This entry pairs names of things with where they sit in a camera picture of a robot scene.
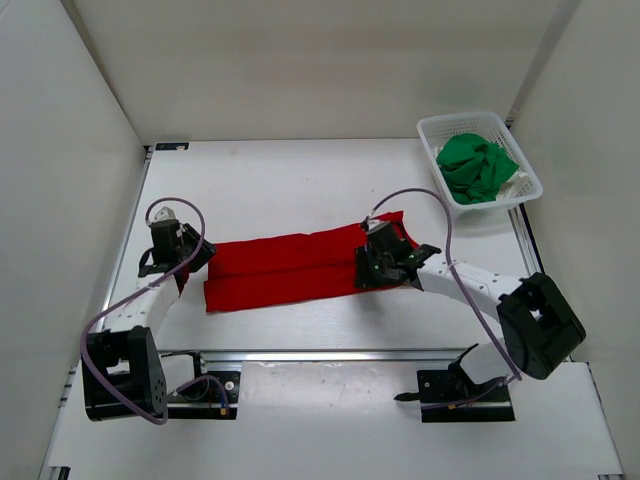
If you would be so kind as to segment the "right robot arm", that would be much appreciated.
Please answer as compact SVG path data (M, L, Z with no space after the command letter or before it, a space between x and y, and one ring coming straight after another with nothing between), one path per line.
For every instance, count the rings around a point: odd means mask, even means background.
M413 287L469 306L482 324L499 324L499 334L491 333L489 342L470 347L451 364L449 387L460 399L521 374L544 380L586 338L568 301L543 273L518 278L456 263L437 247L413 245L390 221L368 220L362 228L358 288Z

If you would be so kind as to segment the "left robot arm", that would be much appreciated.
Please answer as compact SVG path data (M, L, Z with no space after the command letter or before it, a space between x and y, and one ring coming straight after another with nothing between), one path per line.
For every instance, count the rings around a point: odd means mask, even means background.
M189 276L213 258L216 248L177 220L154 221L150 232L152 246L140 257L134 293L109 311L101 331L89 331L81 340L85 412L94 422L139 416L163 424L169 391L198 400L210 386L207 372L193 365L167 381L154 333Z

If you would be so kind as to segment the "red t shirt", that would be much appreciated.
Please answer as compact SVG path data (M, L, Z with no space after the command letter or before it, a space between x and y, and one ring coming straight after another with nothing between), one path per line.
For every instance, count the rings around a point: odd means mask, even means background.
M208 264L205 311L229 313L358 294L356 249L365 240L354 223L221 243Z

